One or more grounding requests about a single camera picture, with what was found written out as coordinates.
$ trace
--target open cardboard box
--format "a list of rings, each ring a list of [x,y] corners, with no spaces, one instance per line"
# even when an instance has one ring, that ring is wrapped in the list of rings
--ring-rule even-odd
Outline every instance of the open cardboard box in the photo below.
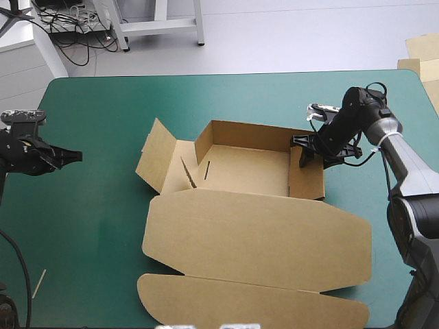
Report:
[[[150,204],[143,252],[183,276],[145,274],[139,297],[163,324],[217,329],[363,328],[366,305],[321,292],[371,275],[370,224],[324,197],[322,161],[298,167],[293,134],[212,121],[195,142],[156,120],[137,173]]]
[[[323,199],[323,161],[300,168],[293,135],[306,130],[211,121],[195,142],[177,140],[156,119],[136,172],[160,194],[208,188]]]

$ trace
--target white desk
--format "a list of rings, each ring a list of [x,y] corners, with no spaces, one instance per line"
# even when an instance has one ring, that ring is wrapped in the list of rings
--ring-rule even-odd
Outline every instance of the white desk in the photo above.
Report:
[[[29,0],[19,3],[20,8],[29,7]],[[0,6],[9,8],[9,1],[0,0]],[[0,25],[5,20],[0,14]],[[37,108],[50,81],[67,76],[54,45],[40,28],[22,21],[0,38],[0,112]]]

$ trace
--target grey floor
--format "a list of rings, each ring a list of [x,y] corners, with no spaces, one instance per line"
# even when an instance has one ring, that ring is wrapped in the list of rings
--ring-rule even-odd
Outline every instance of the grey floor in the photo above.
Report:
[[[119,0],[124,18],[148,19],[154,0]],[[64,60],[70,76],[185,75],[395,69],[405,40],[439,32],[439,1],[202,0],[206,45],[196,34],[130,39],[129,53],[92,51],[90,64]],[[193,14],[169,0],[170,19]],[[67,52],[84,61],[85,50]]]

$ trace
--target cable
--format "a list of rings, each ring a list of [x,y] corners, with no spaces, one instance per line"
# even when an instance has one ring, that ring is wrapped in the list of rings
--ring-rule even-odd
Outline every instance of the cable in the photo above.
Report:
[[[27,295],[27,314],[26,314],[26,327],[25,327],[25,329],[29,329],[30,320],[32,317],[32,290],[30,288],[30,278],[29,278],[29,272],[27,271],[26,262],[23,258],[23,255],[20,251],[20,248],[18,247],[16,242],[2,230],[0,230],[0,235],[3,236],[3,238],[5,238],[6,241],[9,242],[9,244],[14,248],[17,257],[19,258],[21,268],[23,269],[23,273],[25,275],[26,295]]]
[[[372,151],[368,155],[368,157],[363,162],[360,162],[360,163],[349,163],[349,162],[346,162],[343,160],[343,165],[350,166],[350,167],[360,167],[360,166],[364,165],[366,162],[368,162],[375,154],[376,154],[376,152]]]
[[[109,52],[111,52],[111,53],[117,52],[117,51],[119,50],[119,45],[117,44],[117,39],[116,39],[115,37],[112,36],[113,41],[112,41],[109,45],[105,45],[105,44],[99,39],[99,37],[98,37],[98,36],[96,35],[96,33],[95,33],[95,30],[94,30],[90,25],[87,25],[87,27],[88,27],[88,31],[85,32],[85,31],[83,30],[83,28],[82,28],[82,26],[81,26],[79,20],[74,19],[73,17],[70,17],[70,16],[65,15],[65,14],[59,14],[59,13],[58,13],[58,10],[57,10],[55,13],[49,13],[49,12],[47,11],[47,9],[45,9],[45,8],[42,9],[42,8],[40,8],[40,7],[38,7],[38,6],[37,6],[37,8],[41,9],[41,12],[40,12],[38,15],[42,18],[42,22],[43,22],[44,24],[46,24],[46,25],[49,26],[49,28],[50,28],[50,32],[51,32],[51,33],[49,33],[49,32],[48,32],[48,31],[47,31],[42,25],[40,25],[40,24],[34,22],[34,21],[31,20],[31,19],[27,19],[27,18],[24,18],[24,17],[20,17],[20,16],[17,16],[17,15],[14,15],[14,14],[11,14],[11,16],[14,16],[14,17],[16,17],[16,18],[19,18],[19,19],[21,19],[21,20],[23,20],[23,21],[29,21],[31,24],[34,24],[34,25],[38,26],[40,29],[42,29],[42,30],[43,30],[43,31],[44,31],[44,32],[50,37],[50,39],[51,39],[52,41],[54,41],[55,46],[57,46],[57,47],[59,48],[59,50],[61,51],[61,53],[63,54],[63,56],[64,56],[69,62],[71,62],[72,64],[74,64],[74,65],[76,65],[76,66],[86,66],[86,65],[90,62],[90,48],[93,48],[93,49],[105,49],[106,51],[109,51]],[[44,19],[44,18],[49,18],[49,17],[51,18],[50,21],[46,21],[46,20]],[[101,22],[99,16],[96,15],[96,17],[97,17],[97,21],[102,25],[102,27],[104,28],[104,30],[105,30],[106,32],[110,32],[110,33],[111,33],[111,31],[110,31],[109,29],[107,29],[107,28],[105,27],[105,25]],[[70,23],[70,24],[74,25],[74,28],[75,28],[75,31],[74,31],[74,33],[75,33],[75,40],[74,40],[73,42],[69,42],[69,43],[61,42],[59,39],[57,39],[57,38],[54,36],[54,34],[53,34],[53,30],[54,30],[54,29],[55,29],[57,32],[61,32],[57,27],[54,26],[54,24],[57,24],[56,21],[60,21],[60,22],[62,22],[62,23]],[[95,36],[96,40],[97,40],[98,43],[101,45],[101,47],[96,47],[96,46],[92,46],[92,45],[89,44],[88,37],[87,37],[86,35],[87,35],[87,33],[90,32],[90,31],[94,32],[93,35]],[[78,40],[78,35],[79,35],[79,34],[83,34],[83,35],[86,36],[86,43],[85,43],[85,44],[82,43],[82,42],[80,42],[80,41]],[[115,44],[115,43],[116,43],[116,49],[110,49],[109,47],[111,47],[111,46],[112,46],[113,44]],[[67,48],[67,47],[73,46],[73,45],[75,45],[75,44],[83,45],[83,46],[86,47],[87,58],[86,58],[86,61],[85,61],[84,63],[78,63],[78,62],[75,62],[75,61],[72,60],[72,59],[71,59],[71,58],[65,53],[65,51],[63,50],[64,48]]]
[[[360,163],[350,163],[350,162],[346,162],[346,161],[344,160],[344,158],[339,157],[339,156],[336,156],[334,153],[332,153],[331,149],[330,149],[330,148],[324,143],[324,141],[323,141],[322,138],[320,137],[320,134],[318,133],[316,127],[314,127],[314,124],[312,123],[312,120],[309,121],[309,124],[311,124],[311,127],[312,127],[314,133],[316,134],[317,138],[319,138],[319,140],[320,140],[320,142],[322,143],[322,145],[324,146],[324,148],[327,149],[327,151],[330,153],[330,155],[331,155],[334,159],[339,160],[343,165],[347,165],[347,166],[350,166],[350,167],[360,167],[360,166],[364,165],[365,163],[367,163],[367,162],[368,162],[368,161],[369,161],[369,160],[375,155],[375,153],[376,153],[375,151],[372,151],[372,152],[368,155],[368,157],[367,157],[363,162],[360,162]],[[354,145],[353,145],[355,149],[357,149],[357,144],[359,143],[360,138],[361,138],[361,134],[358,134],[357,140],[354,142]]]

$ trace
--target white cable tie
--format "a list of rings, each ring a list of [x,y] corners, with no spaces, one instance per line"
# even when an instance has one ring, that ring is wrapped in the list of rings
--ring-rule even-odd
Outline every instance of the white cable tie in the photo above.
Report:
[[[399,135],[399,136],[402,136],[402,133],[400,133],[400,132],[388,132],[388,133],[385,134],[383,137],[381,137],[381,139],[379,140],[377,146],[374,147],[374,148],[372,149],[372,152],[373,152],[373,153],[377,153],[377,152],[379,151],[379,149],[381,149],[381,144],[384,142],[384,140],[385,140],[387,137],[392,136],[392,135]]]

